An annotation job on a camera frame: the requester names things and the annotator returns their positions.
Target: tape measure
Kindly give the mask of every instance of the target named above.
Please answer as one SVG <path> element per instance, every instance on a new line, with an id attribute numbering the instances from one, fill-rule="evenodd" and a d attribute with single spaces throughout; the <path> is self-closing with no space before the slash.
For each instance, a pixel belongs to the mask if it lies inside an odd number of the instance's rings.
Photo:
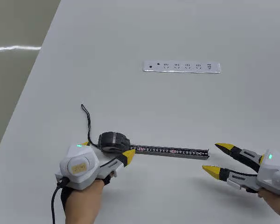
<path id="1" fill-rule="evenodd" d="M 131 145 L 130 140 L 124 134 L 117 132 L 102 133 L 98 139 L 98 148 L 105 153 L 122 153 L 130 149 L 135 149 L 137 154 L 161 155 L 201 160 L 209 158 L 209 151 L 205 149 Z"/>

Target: measuring tape blade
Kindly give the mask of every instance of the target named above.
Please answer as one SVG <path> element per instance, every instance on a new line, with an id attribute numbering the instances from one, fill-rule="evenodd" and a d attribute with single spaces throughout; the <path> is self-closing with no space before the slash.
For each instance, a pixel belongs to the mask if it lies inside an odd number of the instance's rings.
<path id="1" fill-rule="evenodd" d="M 199 159 L 199 160 L 206 160 L 209 158 L 209 151 L 205 149 L 139 146 L 139 145 L 131 145 L 130 149 L 135 149 L 137 154 L 161 155 L 161 156 L 171 156 L 171 157 Z"/>

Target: electrical outlet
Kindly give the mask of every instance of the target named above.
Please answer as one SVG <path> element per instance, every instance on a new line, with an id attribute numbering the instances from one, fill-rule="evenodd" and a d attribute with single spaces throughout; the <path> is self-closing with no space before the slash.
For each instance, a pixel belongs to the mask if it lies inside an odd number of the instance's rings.
<path id="1" fill-rule="evenodd" d="M 164 63 L 163 65 L 164 65 L 164 69 L 169 69 L 169 64 L 168 63 Z"/>
<path id="2" fill-rule="evenodd" d="M 202 65 L 201 65 L 201 64 L 199 64 L 199 63 L 197 63 L 197 64 L 196 64 L 196 69 L 197 69 L 198 71 L 201 71 L 201 69 L 202 69 Z"/>
<path id="3" fill-rule="evenodd" d="M 216 62 L 184 62 L 184 61 L 145 61 L 143 71 L 156 72 L 189 72 L 189 73 L 221 73 Z"/>
<path id="4" fill-rule="evenodd" d="M 189 63 L 186 63 L 186 64 L 185 64 L 185 70 L 186 70 L 186 71 L 190 70 L 191 68 L 192 68 L 192 65 L 191 65 L 191 64 L 189 64 Z"/>
<path id="5" fill-rule="evenodd" d="M 181 64 L 175 63 L 175 64 L 174 64 L 174 68 L 175 68 L 176 70 L 179 70 L 179 69 L 181 68 Z"/>

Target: finger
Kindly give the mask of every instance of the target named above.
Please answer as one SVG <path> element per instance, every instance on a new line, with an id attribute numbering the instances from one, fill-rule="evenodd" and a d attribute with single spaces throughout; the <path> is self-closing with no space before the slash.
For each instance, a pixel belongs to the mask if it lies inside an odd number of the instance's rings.
<path id="1" fill-rule="evenodd" d="M 265 190 L 265 189 L 261 189 L 261 190 L 259 191 L 258 195 L 259 195 L 260 197 L 263 197 L 263 199 L 264 199 L 265 201 L 268 201 L 268 202 L 270 202 L 270 201 L 272 201 L 272 200 L 278 198 L 278 195 L 276 195 L 276 194 L 274 194 L 274 193 L 272 193 L 272 192 L 270 192 L 270 191 L 268 191 L 268 190 Z"/>

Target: label sticker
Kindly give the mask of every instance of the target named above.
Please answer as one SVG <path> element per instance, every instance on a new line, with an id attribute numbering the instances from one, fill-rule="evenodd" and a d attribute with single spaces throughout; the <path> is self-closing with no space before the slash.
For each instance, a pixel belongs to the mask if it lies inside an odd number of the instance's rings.
<path id="1" fill-rule="evenodd" d="M 87 166 L 85 162 L 71 167 L 71 171 L 73 172 L 73 174 L 78 174 L 86 170 L 87 170 Z"/>

